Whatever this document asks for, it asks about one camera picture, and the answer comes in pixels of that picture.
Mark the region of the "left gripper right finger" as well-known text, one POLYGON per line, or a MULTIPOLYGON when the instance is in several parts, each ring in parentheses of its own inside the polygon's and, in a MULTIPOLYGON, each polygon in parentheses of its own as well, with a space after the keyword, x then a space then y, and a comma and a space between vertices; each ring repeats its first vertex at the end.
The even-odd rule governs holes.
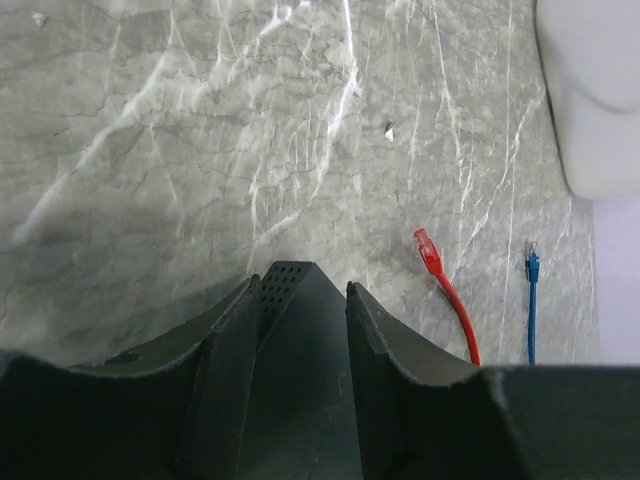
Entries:
POLYGON ((346 320, 367 479, 635 479, 635 367, 478 367, 360 284, 346 320))

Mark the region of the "black network switch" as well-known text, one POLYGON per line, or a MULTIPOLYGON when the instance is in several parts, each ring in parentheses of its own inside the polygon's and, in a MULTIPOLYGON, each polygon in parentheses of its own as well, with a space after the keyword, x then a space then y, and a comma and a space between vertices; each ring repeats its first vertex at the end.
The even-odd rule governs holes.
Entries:
POLYGON ((261 288, 238 478, 361 478, 344 294, 301 261, 273 263, 261 288))

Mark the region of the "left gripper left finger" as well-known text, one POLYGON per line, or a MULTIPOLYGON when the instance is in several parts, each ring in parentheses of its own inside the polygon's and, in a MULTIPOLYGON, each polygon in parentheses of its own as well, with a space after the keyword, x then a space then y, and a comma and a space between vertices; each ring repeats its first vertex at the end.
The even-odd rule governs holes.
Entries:
POLYGON ((257 353, 261 282, 98 364, 1 354, 5 479, 232 479, 257 353))

